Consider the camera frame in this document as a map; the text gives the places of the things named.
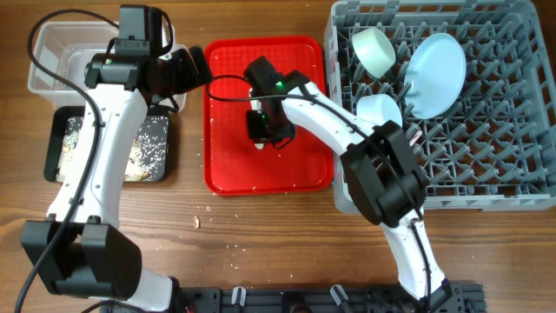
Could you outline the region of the food scraps and rice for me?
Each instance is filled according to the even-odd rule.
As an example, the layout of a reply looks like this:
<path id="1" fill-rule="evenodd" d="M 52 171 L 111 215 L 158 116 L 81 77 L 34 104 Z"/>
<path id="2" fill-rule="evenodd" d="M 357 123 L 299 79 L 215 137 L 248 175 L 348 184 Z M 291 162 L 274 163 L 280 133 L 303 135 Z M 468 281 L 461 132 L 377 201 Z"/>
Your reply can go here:
<path id="1" fill-rule="evenodd" d="M 54 182 L 62 183 L 69 172 L 70 162 L 83 124 L 83 117 L 70 117 L 62 136 L 62 147 L 54 169 Z M 157 182 L 164 179 L 169 140 L 169 118 L 147 116 L 142 122 L 129 154 L 124 181 Z"/>

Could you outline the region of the light blue bowl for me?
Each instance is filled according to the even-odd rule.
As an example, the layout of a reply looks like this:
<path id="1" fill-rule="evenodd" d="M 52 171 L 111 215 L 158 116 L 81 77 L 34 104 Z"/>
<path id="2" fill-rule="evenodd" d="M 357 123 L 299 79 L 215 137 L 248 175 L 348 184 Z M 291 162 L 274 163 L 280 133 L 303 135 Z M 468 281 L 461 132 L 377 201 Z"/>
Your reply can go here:
<path id="1" fill-rule="evenodd" d="M 356 104 L 356 116 L 379 125 L 393 121 L 402 126 L 402 115 L 397 103 L 385 94 L 362 97 Z"/>

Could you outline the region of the green bowl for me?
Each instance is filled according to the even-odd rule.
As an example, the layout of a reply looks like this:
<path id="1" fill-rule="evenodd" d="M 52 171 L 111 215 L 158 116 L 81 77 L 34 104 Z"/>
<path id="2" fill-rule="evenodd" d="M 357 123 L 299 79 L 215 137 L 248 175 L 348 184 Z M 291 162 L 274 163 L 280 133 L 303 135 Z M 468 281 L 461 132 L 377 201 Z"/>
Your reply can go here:
<path id="1" fill-rule="evenodd" d="M 352 45 L 360 63 L 372 77 L 381 78 L 394 66 L 394 47 L 378 28 L 354 34 Z"/>

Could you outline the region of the light blue plate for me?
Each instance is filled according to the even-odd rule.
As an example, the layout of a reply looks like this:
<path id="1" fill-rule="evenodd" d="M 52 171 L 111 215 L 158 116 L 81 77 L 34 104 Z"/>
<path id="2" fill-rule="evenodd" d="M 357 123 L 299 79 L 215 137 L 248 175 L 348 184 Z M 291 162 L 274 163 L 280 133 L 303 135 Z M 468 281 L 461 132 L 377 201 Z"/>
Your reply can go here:
<path id="1" fill-rule="evenodd" d="M 405 75 L 404 83 L 410 88 L 404 99 L 413 105 L 411 115 L 430 119 L 447 111 L 460 95 L 466 73 L 466 56 L 454 37 L 437 33 L 425 39 L 413 53 Z"/>

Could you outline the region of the white plastic fork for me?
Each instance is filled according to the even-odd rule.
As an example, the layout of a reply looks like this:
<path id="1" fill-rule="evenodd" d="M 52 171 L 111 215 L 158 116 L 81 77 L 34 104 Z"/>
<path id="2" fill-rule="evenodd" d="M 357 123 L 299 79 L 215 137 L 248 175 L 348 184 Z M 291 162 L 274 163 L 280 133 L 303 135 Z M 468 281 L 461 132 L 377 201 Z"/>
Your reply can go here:
<path id="1" fill-rule="evenodd" d="M 421 136 L 422 136 L 422 131 L 421 130 L 416 131 L 409 139 L 409 145 L 410 146 L 415 145 Z"/>

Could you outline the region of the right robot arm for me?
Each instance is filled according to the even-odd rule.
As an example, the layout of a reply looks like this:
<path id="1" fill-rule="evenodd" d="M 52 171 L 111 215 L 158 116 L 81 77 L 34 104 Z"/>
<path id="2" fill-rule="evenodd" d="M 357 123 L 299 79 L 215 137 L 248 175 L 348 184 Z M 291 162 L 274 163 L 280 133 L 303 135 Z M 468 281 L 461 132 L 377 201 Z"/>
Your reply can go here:
<path id="1" fill-rule="evenodd" d="M 302 127 L 341 160 L 355 208 L 383 229 L 402 289 L 433 312 L 451 296 L 427 238 L 423 204 L 427 179 L 403 129 L 392 121 L 369 122 L 336 105 L 304 74 L 283 75 L 266 57 L 244 70 L 250 85 L 248 137 L 281 149 Z"/>

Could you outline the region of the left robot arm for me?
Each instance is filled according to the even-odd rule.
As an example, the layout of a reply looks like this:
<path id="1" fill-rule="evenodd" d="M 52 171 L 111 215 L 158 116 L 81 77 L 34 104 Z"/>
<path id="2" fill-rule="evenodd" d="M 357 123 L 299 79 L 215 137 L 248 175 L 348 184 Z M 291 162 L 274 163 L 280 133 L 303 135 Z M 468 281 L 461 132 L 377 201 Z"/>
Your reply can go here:
<path id="1" fill-rule="evenodd" d="M 129 154 L 151 105 L 213 80 L 199 46 L 176 49 L 169 16 L 124 4 L 118 35 L 84 70 L 83 124 L 69 174 L 42 221 L 23 226 L 30 278 L 59 296 L 94 298 L 138 312 L 190 312 L 178 281 L 147 269 L 119 230 Z"/>

